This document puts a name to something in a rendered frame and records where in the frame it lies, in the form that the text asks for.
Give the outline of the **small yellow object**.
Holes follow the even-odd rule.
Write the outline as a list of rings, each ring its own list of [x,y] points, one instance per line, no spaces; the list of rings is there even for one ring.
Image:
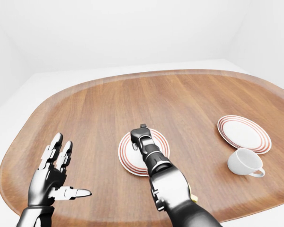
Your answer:
[[[190,190],[190,198],[191,198],[191,200],[194,203],[197,203],[198,202],[198,197],[196,195],[192,194],[191,187],[189,188],[189,190]]]

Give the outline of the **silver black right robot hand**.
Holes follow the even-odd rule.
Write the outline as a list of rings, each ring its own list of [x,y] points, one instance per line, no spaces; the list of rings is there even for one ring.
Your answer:
[[[182,172],[154,143],[151,131],[146,124],[131,130],[130,135],[133,149],[140,151],[147,166],[151,193],[157,210],[174,208],[185,201],[192,201],[189,183]]]

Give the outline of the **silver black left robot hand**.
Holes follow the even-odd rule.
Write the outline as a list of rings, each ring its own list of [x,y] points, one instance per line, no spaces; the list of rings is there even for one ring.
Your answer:
[[[35,171],[28,191],[28,205],[51,206],[55,201],[74,200],[91,196],[87,189],[64,186],[66,168],[70,164],[73,143],[66,142],[62,151],[63,135],[57,133],[51,144],[46,146],[38,169]]]

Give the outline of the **white plate with red rings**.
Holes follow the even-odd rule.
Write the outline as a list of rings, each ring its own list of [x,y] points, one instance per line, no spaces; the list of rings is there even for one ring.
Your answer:
[[[166,138],[157,130],[151,129],[154,143],[167,158],[170,157],[169,143]],[[134,150],[131,143],[130,132],[121,139],[118,147],[118,157],[122,166],[130,173],[137,176],[148,176],[147,166],[142,159],[140,151]]]
[[[255,122],[237,115],[226,115],[217,122],[220,135],[235,148],[247,148],[257,154],[270,151],[272,141]]]

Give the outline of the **white mug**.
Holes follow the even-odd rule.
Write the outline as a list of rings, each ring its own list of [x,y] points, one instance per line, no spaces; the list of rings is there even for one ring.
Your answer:
[[[239,148],[233,152],[227,162],[231,172],[237,175],[250,175],[252,177],[264,177],[262,159],[252,150]]]

